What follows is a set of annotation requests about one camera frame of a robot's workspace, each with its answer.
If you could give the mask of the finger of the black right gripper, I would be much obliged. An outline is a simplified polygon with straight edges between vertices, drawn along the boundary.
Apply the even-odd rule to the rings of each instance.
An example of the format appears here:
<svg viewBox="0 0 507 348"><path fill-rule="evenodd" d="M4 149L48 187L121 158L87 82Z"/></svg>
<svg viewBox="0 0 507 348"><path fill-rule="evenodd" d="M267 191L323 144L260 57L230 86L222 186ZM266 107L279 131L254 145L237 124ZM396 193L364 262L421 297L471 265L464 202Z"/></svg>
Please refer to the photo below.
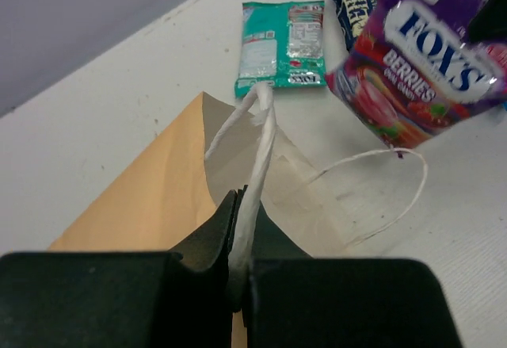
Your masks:
<svg viewBox="0 0 507 348"><path fill-rule="evenodd" d="M506 38L506 0L488 0L467 27L467 39L479 42Z"/></svg>

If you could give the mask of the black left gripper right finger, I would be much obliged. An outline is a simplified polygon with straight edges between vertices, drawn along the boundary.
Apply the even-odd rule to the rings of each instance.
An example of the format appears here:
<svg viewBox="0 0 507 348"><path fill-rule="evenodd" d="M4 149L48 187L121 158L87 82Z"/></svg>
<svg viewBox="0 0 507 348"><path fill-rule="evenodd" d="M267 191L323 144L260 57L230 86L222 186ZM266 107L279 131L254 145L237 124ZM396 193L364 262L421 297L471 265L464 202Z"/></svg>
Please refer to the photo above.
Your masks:
<svg viewBox="0 0 507 348"><path fill-rule="evenodd" d="M313 258L257 216L243 308L250 347L459 347L440 282L408 258Z"/></svg>

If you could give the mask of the blue Kettle vinegar chips bag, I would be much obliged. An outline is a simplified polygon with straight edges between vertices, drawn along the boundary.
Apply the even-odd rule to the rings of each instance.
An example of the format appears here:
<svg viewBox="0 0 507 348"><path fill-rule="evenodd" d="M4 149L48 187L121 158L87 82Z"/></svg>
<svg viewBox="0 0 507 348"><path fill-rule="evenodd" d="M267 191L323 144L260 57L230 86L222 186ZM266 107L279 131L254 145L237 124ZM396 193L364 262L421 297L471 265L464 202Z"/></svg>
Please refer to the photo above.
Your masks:
<svg viewBox="0 0 507 348"><path fill-rule="evenodd" d="M335 5L337 20L345 38L348 51L353 48L357 38L363 32L369 15L378 0L331 0Z"/></svg>

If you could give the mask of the purple Fox's berries candy bag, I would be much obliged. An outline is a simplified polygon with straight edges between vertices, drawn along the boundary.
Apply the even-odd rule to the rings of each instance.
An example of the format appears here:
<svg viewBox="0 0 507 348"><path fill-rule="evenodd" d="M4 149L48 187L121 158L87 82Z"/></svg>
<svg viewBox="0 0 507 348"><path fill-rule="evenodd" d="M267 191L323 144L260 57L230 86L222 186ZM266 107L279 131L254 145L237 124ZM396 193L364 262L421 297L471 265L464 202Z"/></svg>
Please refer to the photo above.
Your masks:
<svg viewBox="0 0 507 348"><path fill-rule="evenodd" d="M331 92L388 147L413 149L506 100L506 42L472 44L484 0L379 0Z"/></svg>

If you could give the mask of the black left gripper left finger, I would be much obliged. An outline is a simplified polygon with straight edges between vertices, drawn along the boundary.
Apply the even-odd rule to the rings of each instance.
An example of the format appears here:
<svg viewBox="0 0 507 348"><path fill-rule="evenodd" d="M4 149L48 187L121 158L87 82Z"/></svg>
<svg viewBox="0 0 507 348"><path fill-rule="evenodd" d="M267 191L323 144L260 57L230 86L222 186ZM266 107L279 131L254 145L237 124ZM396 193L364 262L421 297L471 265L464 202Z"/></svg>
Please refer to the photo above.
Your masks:
<svg viewBox="0 0 507 348"><path fill-rule="evenodd" d="M227 255L238 194L169 250L1 259L4 347L229 347Z"/></svg>

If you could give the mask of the brown paper bag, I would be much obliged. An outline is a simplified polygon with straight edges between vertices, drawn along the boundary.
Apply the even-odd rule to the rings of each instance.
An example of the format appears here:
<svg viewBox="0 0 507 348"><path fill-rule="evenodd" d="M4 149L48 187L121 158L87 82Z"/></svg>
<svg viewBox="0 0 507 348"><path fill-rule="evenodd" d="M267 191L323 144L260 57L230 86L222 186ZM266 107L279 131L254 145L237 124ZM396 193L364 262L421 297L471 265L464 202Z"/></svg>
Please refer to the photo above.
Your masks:
<svg viewBox="0 0 507 348"><path fill-rule="evenodd" d="M177 119L51 245L56 252L169 250L203 225L230 191L238 194L229 247L242 217L240 205L252 193L248 177L255 132L241 117L239 134L204 159L208 137L231 107L207 94L193 100ZM298 247L323 252L337 242L330 218L335 207L311 166L279 134L262 190L258 213Z"/></svg>

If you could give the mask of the teal Fox's mint candy bag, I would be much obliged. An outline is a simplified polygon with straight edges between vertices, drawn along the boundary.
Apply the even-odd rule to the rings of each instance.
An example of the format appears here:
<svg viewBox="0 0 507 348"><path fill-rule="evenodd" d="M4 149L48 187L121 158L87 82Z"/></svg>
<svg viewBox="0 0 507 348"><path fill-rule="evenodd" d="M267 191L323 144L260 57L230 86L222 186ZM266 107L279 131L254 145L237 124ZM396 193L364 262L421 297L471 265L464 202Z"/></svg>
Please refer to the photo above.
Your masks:
<svg viewBox="0 0 507 348"><path fill-rule="evenodd" d="M324 1L244 2L236 98L257 82L274 88L324 86Z"/></svg>

